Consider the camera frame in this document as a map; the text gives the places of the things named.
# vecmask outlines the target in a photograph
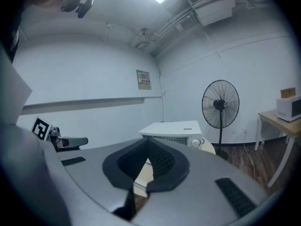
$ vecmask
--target table leg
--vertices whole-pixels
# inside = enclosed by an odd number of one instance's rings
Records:
[[[291,150],[292,150],[294,142],[295,142],[295,138],[294,137],[290,137],[290,139],[288,141],[288,144],[287,144],[287,147],[286,147],[286,151],[285,151],[284,156],[283,156],[283,158],[281,160],[281,163],[280,163],[279,167],[277,168],[275,174],[273,175],[272,179],[268,183],[268,187],[271,187],[274,184],[274,182],[277,180],[277,178],[279,177],[279,175],[280,175],[283,167],[286,164],[288,156],[291,153]]]
[[[262,120],[259,117],[258,118],[258,123],[257,123],[257,134],[256,134],[256,144],[255,144],[255,150],[256,151],[258,149],[259,141],[261,139],[261,127],[262,127]]]

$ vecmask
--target microwave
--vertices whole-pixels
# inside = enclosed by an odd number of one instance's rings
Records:
[[[276,99],[277,117],[287,122],[301,117],[301,96]]]

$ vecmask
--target fan base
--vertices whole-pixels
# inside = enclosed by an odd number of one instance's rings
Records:
[[[228,160],[228,153],[226,153],[225,151],[220,150],[218,152],[218,150],[216,150],[216,155],[218,155],[219,157],[223,158],[224,160]]]

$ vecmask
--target electrical panel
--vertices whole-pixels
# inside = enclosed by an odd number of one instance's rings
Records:
[[[138,89],[151,90],[150,73],[137,70]]]

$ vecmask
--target cardboard box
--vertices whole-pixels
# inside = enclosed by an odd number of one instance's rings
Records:
[[[282,89],[280,92],[282,99],[296,96],[296,88]]]

